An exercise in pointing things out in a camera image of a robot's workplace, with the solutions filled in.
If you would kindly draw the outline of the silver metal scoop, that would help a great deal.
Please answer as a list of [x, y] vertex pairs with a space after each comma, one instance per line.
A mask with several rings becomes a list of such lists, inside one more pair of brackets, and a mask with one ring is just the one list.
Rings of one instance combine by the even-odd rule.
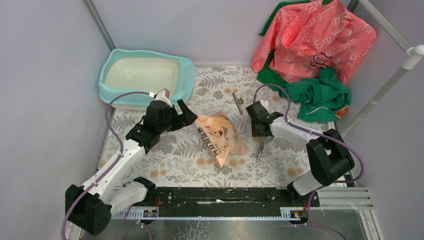
[[267, 143], [270, 143], [273, 139], [274, 139], [273, 136], [263, 136], [263, 137], [259, 138], [259, 140], [260, 140], [259, 148], [258, 148], [258, 152], [257, 152], [257, 155], [256, 155], [257, 160], [259, 160], [261, 158], [263, 151], [264, 151], [264, 148], [265, 148], [265, 145]]

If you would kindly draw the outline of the pink cat litter bag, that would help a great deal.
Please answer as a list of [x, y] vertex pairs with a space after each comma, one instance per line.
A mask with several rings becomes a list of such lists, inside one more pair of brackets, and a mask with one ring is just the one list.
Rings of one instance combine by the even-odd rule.
[[248, 152], [240, 133], [223, 111], [212, 116], [200, 114], [194, 123], [219, 168], [224, 166], [230, 154], [243, 156]]

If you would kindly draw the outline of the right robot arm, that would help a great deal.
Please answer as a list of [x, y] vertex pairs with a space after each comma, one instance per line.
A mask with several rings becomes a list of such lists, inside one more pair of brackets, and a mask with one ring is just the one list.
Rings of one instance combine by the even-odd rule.
[[246, 111], [253, 137], [265, 142], [285, 139], [307, 153], [309, 171], [287, 185], [286, 198], [291, 205], [301, 205], [312, 191], [335, 183], [355, 166], [337, 130], [320, 133], [296, 125], [280, 112], [268, 112], [261, 101], [249, 105]]

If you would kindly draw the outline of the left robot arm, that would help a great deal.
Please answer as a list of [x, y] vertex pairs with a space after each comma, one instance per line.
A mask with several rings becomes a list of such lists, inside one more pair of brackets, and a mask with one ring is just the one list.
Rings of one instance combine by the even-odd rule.
[[153, 100], [140, 122], [135, 124], [120, 140], [114, 160], [108, 161], [82, 185], [72, 184], [65, 192], [65, 217], [92, 236], [97, 236], [108, 226], [111, 218], [132, 204], [152, 204], [155, 192], [139, 180], [130, 182], [120, 190], [115, 187], [123, 175], [159, 141], [166, 132], [173, 132], [193, 124], [198, 116], [178, 100], [181, 113], [164, 100]]

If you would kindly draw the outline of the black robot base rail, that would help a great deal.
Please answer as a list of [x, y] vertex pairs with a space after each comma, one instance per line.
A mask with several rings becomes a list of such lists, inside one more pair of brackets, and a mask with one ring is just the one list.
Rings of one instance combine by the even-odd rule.
[[273, 218], [282, 208], [319, 207], [318, 196], [275, 187], [155, 187], [136, 207], [152, 207], [165, 218]]

